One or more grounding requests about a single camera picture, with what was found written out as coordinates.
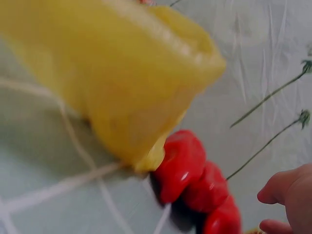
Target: yellow plastic bag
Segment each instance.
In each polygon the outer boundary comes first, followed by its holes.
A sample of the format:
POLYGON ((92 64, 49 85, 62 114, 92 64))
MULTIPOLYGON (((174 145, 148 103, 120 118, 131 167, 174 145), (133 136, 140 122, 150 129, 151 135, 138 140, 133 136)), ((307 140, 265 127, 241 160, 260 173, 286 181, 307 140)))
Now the yellow plastic bag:
POLYGON ((225 69, 197 24, 131 0, 0 0, 0 33, 140 172, 159 166, 168 133, 225 69))

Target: hand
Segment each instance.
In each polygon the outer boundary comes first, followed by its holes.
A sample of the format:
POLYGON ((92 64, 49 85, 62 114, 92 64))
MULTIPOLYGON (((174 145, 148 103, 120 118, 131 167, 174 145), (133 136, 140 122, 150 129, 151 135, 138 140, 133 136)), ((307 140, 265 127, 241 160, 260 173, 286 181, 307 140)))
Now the hand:
POLYGON ((279 172, 258 193, 266 204, 285 205, 289 224, 263 220, 260 229, 267 234, 312 234, 312 163, 279 172))

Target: white line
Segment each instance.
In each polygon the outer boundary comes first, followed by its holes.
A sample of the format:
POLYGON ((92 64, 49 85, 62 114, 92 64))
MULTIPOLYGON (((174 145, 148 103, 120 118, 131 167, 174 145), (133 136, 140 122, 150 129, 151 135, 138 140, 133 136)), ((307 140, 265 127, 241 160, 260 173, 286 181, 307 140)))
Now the white line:
POLYGON ((5 229, 8 231, 8 234, 19 234, 17 228, 14 226, 11 216, 8 210, 5 208, 2 199, 0 198, 0 218, 4 223, 5 229))
POLYGON ((147 176, 147 178, 145 178, 143 181, 142 181, 142 185, 143 185, 143 188, 145 189, 145 191, 151 196, 151 197, 155 197, 155 193, 154 193, 154 190, 150 184, 150 175, 147 176))
POLYGON ((112 215, 115 218, 115 220, 117 221, 117 223, 119 224, 119 226, 123 229, 123 231, 126 234, 134 234, 133 231, 131 230, 130 226, 128 225, 128 223, 124 220, 124 218, 120 214, 119 210, 117 209, 117 207, 116 207, 116 205, 115 205, 104 181, 102 179, 98 179, 98 184, 99 184, 99 188, 102 192, 102 195, 104 197, 104 200, 106 201, 106 204, 107 204, 109 210, 112 212, 112 215))
MULTIPOLYGON (((65 128, 68 131, 68 134, 78 154, 86 162, 86 164, 90 167, 91 170, 95 170, 96 164, 94 160, 92 159, 92 157, 89 155, 89 153, 82 147, 81 143, 79 142, 79 139, 76 136, 75 130, 67 116, 64 104, 62 102, 59 102, 59 107, 60 107, 60 112, 63 116, 65 128)), ((130 226, 128 225, 128 223, 124 220, 119 210, 117 209, 114 201, 111 198, 111 195, 109 194, 107 187, 105 186, 104 181, 101 178, 98 178, 98 185, 102 192, 103 199, 106 202, 113 217, 115 218, 116 223, 124 230, 126 234, 134 234, 130 226)))
POLYGON ((169 215, 170 215, 170 211, 171 211, 171 204, 167 204, 165 206, 165 209, 162 213, 162 216, 159 220, 159 222, 157 223, 157 226, 155 228, 155 231, 153 232, 153 234, 160 234, 163 226, 165 225, 166 220, 168 219, 169 215))
POLYGON ((0 87, 8 88, 16 91, 22 91, 24 93, 32 94, 40 97, 51 98, 53 95, 51 92, 43 87, 39 87, 29 83, 17 82, 9 80, 8 78, 0 77, 0 87))
POLYGON ((82 186, 83 184, 86 184, 93 179, 111 173, 119 169, 120 167, 120 164, 112 163, 91 172, 66 178, 58 184, 55 184, 49 188, 40 189, 38 191, 30 192, 26 195, 23 195, 22 197, 11 199, 4 203, 4 207, 11 214, 21 212, 28 207, 38 205, 55 196, 67 193, 79 186, 82 186))
POLYGON ((83 159, 83 161, 85 161, 85 163, 89 166, 89 168, 91 168, 91 170, 96 169, 97 166, 94 160, 91 158, 88 152, 86 152, 86 150, 82 147, 82 145, 80 144, 76 136, 75 130, 66 113, 65 104, 61 101, 58 101, 58 104, 59 104, 60 113, 64 121, 65 129, 67 130, 75 149, 78 151, 79 156, 83 159))

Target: artificial flower stem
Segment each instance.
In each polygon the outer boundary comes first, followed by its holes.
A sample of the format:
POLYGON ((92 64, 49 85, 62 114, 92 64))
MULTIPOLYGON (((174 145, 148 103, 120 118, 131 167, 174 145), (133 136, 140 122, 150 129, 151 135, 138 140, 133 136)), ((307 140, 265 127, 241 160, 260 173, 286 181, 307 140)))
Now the artificial flower stem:
POLYGON ((297 81, 298 79, 300 79, 304 74, 306 74, 307 70, 304 70, 300 75, 298 75, 297 77, 295 77, 294 79, 288 81, 286 84, 284 84, 283 86, 279 87, 278 89, 274 90, 271 94, 267 95, 260 103, 258 103, 256 106, 254 106, 249 112, 247 112, 246 114, 244 114, 239 120, 237 120, 235 123, 233 123, 230 128, 234 127, 235 125, 239 124, 244 118, 246 118, 247 116, 249 116, 252 112, 254 112, 259 106, 261 106, 265 101, 267 101, 269 98, 271 98, 273 95, 275 95, 276 93, 278 93, 279 91, 281 91, 283 88, 285 88, 286 86, 294 83, 295 81, 297 81))

